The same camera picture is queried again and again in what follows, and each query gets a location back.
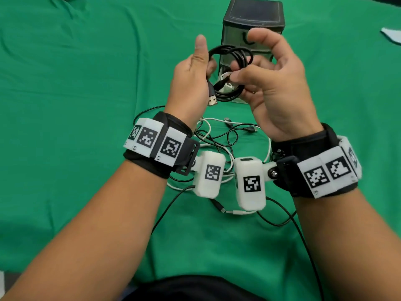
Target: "white camera housing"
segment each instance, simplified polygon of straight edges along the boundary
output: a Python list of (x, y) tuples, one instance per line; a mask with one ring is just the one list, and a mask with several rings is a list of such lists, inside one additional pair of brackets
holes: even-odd
[(191, 170), (195, 171), (193, 191), (197, 196), (208, 199), (218, 196), (225, 162), (223, 154), (213, 151), (203, 151), (195, 158), (195, 165)]
[(263, 163), (256, 157), (234, 159), (238, 205), (245, 211), (258, 211), (266, 206)]

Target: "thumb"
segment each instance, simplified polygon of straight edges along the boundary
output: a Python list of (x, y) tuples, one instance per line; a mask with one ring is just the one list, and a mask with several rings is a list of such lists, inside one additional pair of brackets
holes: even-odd
[(236, 84), (255, 85), (262, 90), (266, 90), (273, 85), (276, 79), (276, 72), (267, 70), (256, 65), (248, 65), (247, 67), (236, 70), (230, 75), (230, 80)]
[(195, 52), (192, 55), (190, 70), (199, 70), (206, 75), (208, 62), (209, 51), (207, 50), (206, 38), (204, 35), (198, 35), (195, 40)]

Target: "skin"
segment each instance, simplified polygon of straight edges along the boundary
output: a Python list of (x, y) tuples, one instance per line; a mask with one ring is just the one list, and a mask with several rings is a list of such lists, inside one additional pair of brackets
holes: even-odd
[[(256, 56), (242, 70), (232, 64), (231, 81), (245, 85), (242, 99), (261, 129), (275, 141), (321, 131), (302, 62), (285, 39), (256, 28), (248, 40), (270, 47), (278, 61)], [(194, 54), (175, 69), (165, 111), (194, 128), (207, 107), (205, 76), (215, 67), (198, 36)], [(115, 300), (143, 257), (165, 187), (166, 180), (123, 162), (3, 300)], [(294, 203), (313, 257), (339, 299), (401, 300), (401, 240), (359, 189)]]

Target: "green cloth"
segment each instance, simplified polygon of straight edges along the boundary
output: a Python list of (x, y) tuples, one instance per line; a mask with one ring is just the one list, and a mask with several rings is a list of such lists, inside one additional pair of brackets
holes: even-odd
[[(305, 64), (321, 121), (348, 136), (364, 167), (361, 189), (401, 234), (401, 46), (379, 33), (401, 29), (401, 8), (281, 1), (284, 35)], [(228, 3), (0, 0), (0, 270), (22, 271), (112, 175), (134, 115), (165, 104), (174, 66), (193, 52), (196, 35), (219, 45)], [(237, 103), (219, 103), (206, 116), (254, 122)], [(224, 131), (213, 122), (213, 133)], [(261, 132), (240, 133), (234, 146), (237, 157), (264, 158), (267, 148)], [(266, 188), (294, 210), (286, 192)], [(166, 190), (159, 215), (175, 194)], [(233, 181), (218, 200), (238, 209)], [(262, 214), (286, 218), (271, 203)], [(224, 215), (192, 192), (158, 226), (136, 279), (178, 274), (222, 276), (272, 301), (319, 299), (293, 224)]]

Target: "person's left hand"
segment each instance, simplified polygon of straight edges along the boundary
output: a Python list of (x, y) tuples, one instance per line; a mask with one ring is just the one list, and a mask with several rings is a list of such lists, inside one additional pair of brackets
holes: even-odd
[(164, 112), (182, 120), (194, 131), (209, 101), (207, 78), (216, 68), (216, 60), (209, 61), (206, 38), (198, 35), (193, 55), (175, 67)]

